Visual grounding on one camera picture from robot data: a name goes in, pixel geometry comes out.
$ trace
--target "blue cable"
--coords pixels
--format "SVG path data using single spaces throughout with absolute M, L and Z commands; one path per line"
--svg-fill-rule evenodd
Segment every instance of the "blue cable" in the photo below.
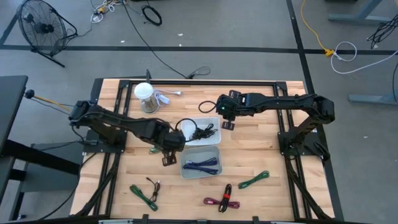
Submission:
M 217 165 L 218 161 L 217 158 L 213 157 L 203 162 L 192 162 L 187 161 L 186 164 L 193 165 L 193 166 L 214 166 Z
M 206 167 L 200 167 L 200 166 L 195 166 L 195 165 L 191 165 L 191 164 L 185 164 L 183 166 L 184 169 L 193 169 L 193 170 L 200 170 L 206 173 L 209 173 L 211 175 L 216 175 L 218 170 L 217 169 L 210 169 L 210 168 L 206 168 Z

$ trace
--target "pink cable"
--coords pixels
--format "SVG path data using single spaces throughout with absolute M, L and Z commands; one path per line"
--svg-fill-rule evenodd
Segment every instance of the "pink cable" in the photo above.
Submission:
M 205 198 L 203 199 L 203 203 L 207 205 L 219 205 L 221 202 L 217 201 L 216 199 L 213 198 Z M 228 207 L 229 208 L 239 208 L 240 203 L 239 202 L 228 202 Z

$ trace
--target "yellow cable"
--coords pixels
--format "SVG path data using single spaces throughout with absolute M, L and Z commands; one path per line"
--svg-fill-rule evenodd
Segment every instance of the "yellow cable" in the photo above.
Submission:
M 33 96 L 33 97 L 36 98 L 36 99 L 38 99 L 38 100 L 42 100 L 42 101 L 44 101 L 44 102 L 52 103 L 52 104 L 54 104 L 54 105 L 57 105 L 57 106 L 59 106 L 59 107 L 61 107 L 61 108 L 63 108 L 63 109 L 65 109 L 65 110 L 67 110 L 67 111 L 70 112 L 70 109 L 69 109 L 69 108 L 62 106 L 61 104 L 59 104 L 59 103 L 57 103 L 57 102 L 55 102 L 55 101 L 48 100 L 48 99 L 46 99 L 46 98 L 42 98 L 42 97 L 39 97 L 39 96 Z
M 327 57 L 333 55 L 333 53 L 334 53 L 335 51 L 334 51 L 334 50 L 327 49 L 326 47 L 324 47 L 324 46 L 322 45 L 320 39 L 319 39 L 318 34 L 317 34 L 313 29 L 311 29 L 311 27 L 310 27 L 310 26 L 307 24 L 307 22 L 305 21 L 304 16 L 303 16 L 303 8 L 304 8 L 304 5 L 305 5 L 305 0 L 303 0 L 303 4 L 301 5 L 301 18 L 302 18 L 302 20 L 303 20 L 305 26 L 306 26 L 310 31 L 312 31 L 312 32 L 315 34 L 315 36 L 317 37 L 317 40 L 318 40 L 319 45 L 320 45 L 321 48 L 325 51 L 325 55 L 326 55 Z

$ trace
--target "green cable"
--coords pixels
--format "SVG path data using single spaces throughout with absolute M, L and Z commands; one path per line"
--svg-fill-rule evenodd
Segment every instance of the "green cable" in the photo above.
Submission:
M 259 175 L 257 175 L 255 178 L 245 181 L 245 182 L 241 182 L 240 184 L 238 184 L 238 188 L 239 189 L 244 189 L 246 187 L 249 187 L 251 184 L 261 180 L 261 179 L 265 179 L 269 177 L 269 172 L 268 171 L 262 171 Z
M 154 212 L 157 210 L 157 205 L 154 202 L 151 202 L 145 195 L 142 193 L 141 189 L 137 187 L 135 184 L 130 186 L 130 190 L 133 194 L 137 195 L 139 198 L 141 198 L 148 206 L 150 209 L 152 209 Z

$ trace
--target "fan stand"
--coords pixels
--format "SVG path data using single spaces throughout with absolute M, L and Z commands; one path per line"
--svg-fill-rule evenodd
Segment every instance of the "fan stand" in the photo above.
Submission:
M 66 37 L 64 37 L 64 38 L 62 38 L 62 39 L 68 39 L 68 38 L 71 38 L 71 37 L 76 37 L 76 36 L 78 36 L 78 34 L 77 34 L 77 29 L 76 29 L 76 27 L 75 27 L 73 24 L 71 24 L 71 23 L 70 23 L 69 21 L 67 21 L 64 17 L 62 17 L 55 9 L 52 9 L 52 12 L 55 13 L 57 16 L 59 16 L 63 21 L 67 22 L 67 23 L 68 23 L 70 26 L 72 26 L 73 29 L 75 30 L 75 32 L 74 32 L 73 34 L 68 35 L 68 36 L 66 36 Z M 54 55 L 51 55 L 51 56 L 45 55 L 45 54 L 43 54 L 42 52 L 38 51 L 38 50 L 37 50 L 36 48 L 34 48 L 34 47 L 32 47 L 32 49 L 31 49 L 30 51 L 33 52 L 33 53 L 38 53 L 39 55 L 41 55 L 41 56 L 43 56 L 43 57 L 45 57 L 45 58 L 51 60 L 52 62 L 56 63 L 57 65 L 59 65 L 59 66 L 65 68 L 64 64 L 60 63 L 59 61 L 57 61 L 57 60 L 55 60 L 55 59 L 53 58 Z

